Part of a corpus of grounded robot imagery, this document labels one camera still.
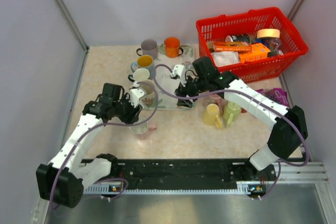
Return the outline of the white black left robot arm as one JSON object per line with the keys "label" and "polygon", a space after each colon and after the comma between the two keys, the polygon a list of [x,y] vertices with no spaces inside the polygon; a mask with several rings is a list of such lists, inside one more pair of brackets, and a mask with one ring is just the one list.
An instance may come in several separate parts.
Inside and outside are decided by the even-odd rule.
{"label": "white black left robot arm", "polygon": [[40,197],[73,208],[84,191],[99,179],[116,179],[119,168],[112,163],[114,157],[111,154],[98,156],[88,167],[80,167],[80,163],[110,120],[118,118],[125,125],[138,122],[145,94],[139,84],[126,92],[123,86],[105,83],[101,94],[85,105],[77,126],[61,150],[48,164],[38,166],[36,178]]}

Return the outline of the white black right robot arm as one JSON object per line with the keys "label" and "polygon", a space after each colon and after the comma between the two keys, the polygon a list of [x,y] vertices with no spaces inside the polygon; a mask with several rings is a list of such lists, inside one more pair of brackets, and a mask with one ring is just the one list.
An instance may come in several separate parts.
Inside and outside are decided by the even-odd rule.
{"label": "white black right robot arm", "polygon": [[228,102],[233,102],[248,113],[264,122],[271,134],[267,143],[249,158],[245,174],[252,180],[264,174],[271,163],[288,158],[308,137],[304,111],[298,106],[289,108],[278,104],[248,86],[230,71],[219,72],[207,57],[195,60],[193,68],[196,76],[187,75],[183,65],[176,65],[170,74],[179,79],[175,90],[178,102],[191,104],[198,95],[218,92]]}

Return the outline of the yellow mug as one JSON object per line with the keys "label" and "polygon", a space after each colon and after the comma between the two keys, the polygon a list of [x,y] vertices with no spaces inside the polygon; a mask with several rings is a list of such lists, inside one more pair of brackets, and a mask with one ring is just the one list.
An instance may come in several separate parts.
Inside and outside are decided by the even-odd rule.
{"label": "yellow mug", "polygon": [[203,115],[203,123],[209,126],[216,126],[218,129],[223,127],[223,121],[220,117],[218,105],[209,104]]}

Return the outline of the cream floral mug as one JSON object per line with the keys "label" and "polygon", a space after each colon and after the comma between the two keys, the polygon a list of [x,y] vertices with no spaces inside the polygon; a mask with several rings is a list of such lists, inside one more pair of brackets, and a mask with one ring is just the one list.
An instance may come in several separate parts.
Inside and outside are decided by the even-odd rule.
{"label": "cream floral mug", "polygon": [[145,106],[150,107],[156,101],[155,84],[152,80],[141,81],[140,87],[146,92],[146,96],[142,99]]}

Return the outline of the dark green mug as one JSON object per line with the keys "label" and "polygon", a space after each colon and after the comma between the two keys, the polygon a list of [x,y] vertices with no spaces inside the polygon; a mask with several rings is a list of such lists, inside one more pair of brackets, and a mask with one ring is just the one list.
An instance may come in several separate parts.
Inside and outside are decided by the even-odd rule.
{"label": "dark green mug", "polygon": [[128,75],[131,82],[140,82],[150,78],[150,72],[146,68],[137,69],[133,74]]}

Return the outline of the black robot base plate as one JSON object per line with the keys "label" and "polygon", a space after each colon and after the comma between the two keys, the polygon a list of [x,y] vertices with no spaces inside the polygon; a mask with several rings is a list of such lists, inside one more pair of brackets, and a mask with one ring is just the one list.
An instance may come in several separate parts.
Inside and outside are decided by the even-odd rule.
{"label": "black robot base plate", "polygon": [[114,159],[107,178],[124,178],[129,189],[235,189],[237,182],[273,182],[275,168],[258,171],[247,159]]}

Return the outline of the lilac purple mug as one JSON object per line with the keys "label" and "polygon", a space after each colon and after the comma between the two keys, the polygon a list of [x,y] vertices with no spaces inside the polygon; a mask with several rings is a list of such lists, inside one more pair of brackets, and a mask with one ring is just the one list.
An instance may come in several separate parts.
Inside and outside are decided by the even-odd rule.
{"label": "lilac purple mug", "polygon": [[138,56],[149,55],[155,60],[158,57],[157,42],[154,39],[146,39],[141,42],[140,48],[136,50]]}

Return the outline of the orange mug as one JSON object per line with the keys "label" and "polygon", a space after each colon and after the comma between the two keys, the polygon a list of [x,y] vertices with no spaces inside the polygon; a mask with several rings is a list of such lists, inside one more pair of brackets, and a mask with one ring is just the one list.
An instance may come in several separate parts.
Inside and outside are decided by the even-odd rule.
{"label": "orange mug", "polygon": [[181,56],[184,53],[180,46],[180,40],[176,37],[168,37],[164,41],[165,55],[169,58]]}

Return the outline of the light blue butterfly mug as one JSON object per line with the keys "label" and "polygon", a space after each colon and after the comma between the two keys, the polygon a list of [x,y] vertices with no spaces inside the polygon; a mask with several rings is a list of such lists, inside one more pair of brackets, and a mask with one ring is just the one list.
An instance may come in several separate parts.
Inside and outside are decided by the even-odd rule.
{"label": "light blue butterfly mug", "polygon": [[130,69],[133,73],[141,68],[147,69],[150,72],[150,79],[153,78],[155,64],[151,56],[149,55],[140,56],[137,62],[133,62],[130,64]]}

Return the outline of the pink ghost pattern mug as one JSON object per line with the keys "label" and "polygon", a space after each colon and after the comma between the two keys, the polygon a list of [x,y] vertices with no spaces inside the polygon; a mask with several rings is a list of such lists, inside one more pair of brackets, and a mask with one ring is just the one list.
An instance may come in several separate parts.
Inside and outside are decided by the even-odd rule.
{"label": "pink ghost pattern mug", "polygon": [[210,94],[204,98],[204,105],[217,104],[218,106],[224,106],[225,100],[217,94]]}

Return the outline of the lime green faceted mug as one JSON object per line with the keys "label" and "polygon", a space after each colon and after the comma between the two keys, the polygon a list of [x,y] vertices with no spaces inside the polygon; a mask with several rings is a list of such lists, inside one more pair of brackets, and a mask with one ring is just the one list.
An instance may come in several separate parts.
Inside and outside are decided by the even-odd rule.
{"label": "lime green faceted mug", "polygon": [[229,127],[235,122],[241,114],[241,107],[234,102],[227,102],[223,110],[223,120],[226,126]]}

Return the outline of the pale pink faceted mug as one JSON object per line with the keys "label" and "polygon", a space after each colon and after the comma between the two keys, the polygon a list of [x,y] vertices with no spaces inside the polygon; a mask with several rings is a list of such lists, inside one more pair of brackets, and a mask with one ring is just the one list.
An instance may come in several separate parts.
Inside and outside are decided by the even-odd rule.
{"label": "pale pink faceted mug", "polygon": [[151,132],[157,129],[157,126],[156,124],[145,122],[137,126],[131,126],[129,129],[138,139],[146,140],[150,136]]}

